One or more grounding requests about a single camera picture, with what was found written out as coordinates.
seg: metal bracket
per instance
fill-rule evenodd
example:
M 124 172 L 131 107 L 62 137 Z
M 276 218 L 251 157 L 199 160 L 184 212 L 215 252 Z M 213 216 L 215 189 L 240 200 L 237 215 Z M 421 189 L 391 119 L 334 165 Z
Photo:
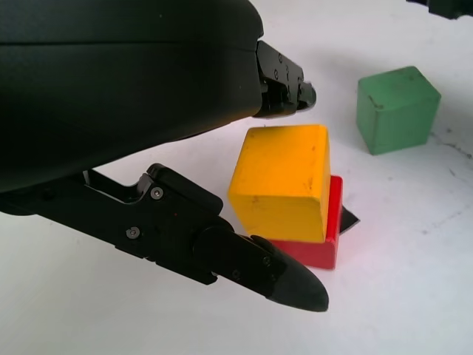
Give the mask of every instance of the metal bracket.
M 39 214 L 206 285 L 218 274 L 275 302 L 328 307 L 324 286 L 302 264 L 264 238 L 234 233 L 217 196 L 160 164 L 133 186 L 88 170 L 4 193 L 0 210 Z
M 263 41 L 258 42 L 256 57 L 262 108 L 254 117 L 282 117 L 315 105 L 316 92 L 304 82 L 301 67 Z

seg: black screw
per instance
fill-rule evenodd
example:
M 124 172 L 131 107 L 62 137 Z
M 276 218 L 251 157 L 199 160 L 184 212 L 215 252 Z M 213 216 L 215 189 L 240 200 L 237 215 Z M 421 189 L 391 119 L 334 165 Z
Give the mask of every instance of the black screw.
M 242 276 L 242 274 L 239 272 L 239 270 L 234 270 L 234 272 L 231 273 L 231 276 L 232 276 L 235 280 L 239 280 L 240 277 Z
M 155 187 L 151 190 L 151 198 L 153 200 L 160 200 L 163 198 L 164 191 L 160 187 Z
M 126 236 L 129 239 L 137 239 L 140 236 L 140 229 L 138 227 L 131 227 L 126 231 Z
M 263 257 L 263 264 L 266 266 L 271 265 L 271 258 L 270 257 Z

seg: white surface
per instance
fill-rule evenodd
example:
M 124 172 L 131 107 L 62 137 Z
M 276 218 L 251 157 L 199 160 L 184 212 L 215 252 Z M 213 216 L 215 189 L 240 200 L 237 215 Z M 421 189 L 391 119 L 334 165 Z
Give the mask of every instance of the white surface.
M 0 215 L 0 353 L 470 354 L 473 346 L 473 18 L 403 0 L 254 2 L 265 40 L 316 86 L 310 111 L 248 119 L 101 169 L 133 183 L 161 162 L 226 200 L 251 126 L 323 123 L 333 172 L 361 223 L 338 268 L 315 271 L 330 310 L 205 287 L 40 217 Z M 357 80 L 416 65 L 443 94 L 426 146 L 372 157 L 355 127 Z M 443 143 L 456 144 L 461 152 Z

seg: wooden block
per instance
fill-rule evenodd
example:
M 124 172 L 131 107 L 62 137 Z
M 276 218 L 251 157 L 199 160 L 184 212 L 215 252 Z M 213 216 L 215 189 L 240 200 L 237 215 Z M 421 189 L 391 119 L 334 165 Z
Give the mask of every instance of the wooden block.
M 358 82 L 356 122 L 373 155 L 425 144 L 440 93 L 416 67 Z
M 323 243 L 329 193 L 326 127 L 248 131 L 228 198 L 249 235 Z
M 306 266 L 328 270 L 334 269 L 337 260 L 338 236 L 340 232 L 342 191 L 343 180 L 339 176 L 332 176 L 325 243 L 304 243 L 284 240 L 272 240 L 271 242 Z

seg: cube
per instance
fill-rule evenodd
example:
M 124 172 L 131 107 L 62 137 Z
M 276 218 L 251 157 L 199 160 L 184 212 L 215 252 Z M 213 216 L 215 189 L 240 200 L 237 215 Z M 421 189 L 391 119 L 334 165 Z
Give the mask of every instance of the cube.
M 333 270 L 336 266 L 341 222 L 343 180 L 332 176 L 328 207 L 327 236 L 324 243 L 272 240 L 271 242 L 306 266 Z
M 373 155 L 425 144 L 440 93 L 416 67 L 358 82 L 356 123 Z
M 228 198 L 249 235 L 323 243 L 330 193 L 327 128 L 248 131 Z

